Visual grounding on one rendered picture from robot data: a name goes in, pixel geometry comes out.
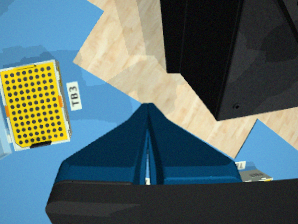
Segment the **blue bench mat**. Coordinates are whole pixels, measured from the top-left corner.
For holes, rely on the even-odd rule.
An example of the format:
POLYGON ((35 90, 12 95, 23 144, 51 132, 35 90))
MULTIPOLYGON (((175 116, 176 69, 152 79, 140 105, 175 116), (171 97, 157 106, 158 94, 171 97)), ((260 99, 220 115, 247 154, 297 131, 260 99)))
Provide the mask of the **blue bench mat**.
MULTIPOLYGON (((52 224, 45 207, 62 160, 128 120, 142 104, 73 63, 103 12, 87 0, 0 0, 0 69, 59 61, 72 129, 65 143, 20 151, 10 143, 13 153, 0 160, 0 224, 52 224), (78 83, 82 109, 71 111, 71 82, 78 83)), ((298 178, 298 150, 259 119, 236 157, 225 155, 246 161, 239 172, 298 178)))

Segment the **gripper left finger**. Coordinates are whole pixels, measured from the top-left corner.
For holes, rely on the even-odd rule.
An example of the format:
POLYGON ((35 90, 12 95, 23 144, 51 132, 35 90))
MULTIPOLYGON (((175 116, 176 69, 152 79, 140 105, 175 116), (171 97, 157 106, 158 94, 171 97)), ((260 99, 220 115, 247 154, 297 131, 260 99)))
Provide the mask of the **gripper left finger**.
POLYGON ((142 103, 128 120, 63 160, 54 184, 61 180, 92 180, 145 185, 147 128, 148 103, 142 103))

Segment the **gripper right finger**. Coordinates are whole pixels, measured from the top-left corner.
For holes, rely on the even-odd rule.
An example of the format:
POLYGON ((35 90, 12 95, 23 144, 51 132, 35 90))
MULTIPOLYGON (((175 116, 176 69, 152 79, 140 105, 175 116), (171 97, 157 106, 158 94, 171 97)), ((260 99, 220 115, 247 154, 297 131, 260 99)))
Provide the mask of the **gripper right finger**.
POLYGON ((170 121, 154 103, 148 103, 148 165, 150 185, 242 182, 234 160, 170 121))

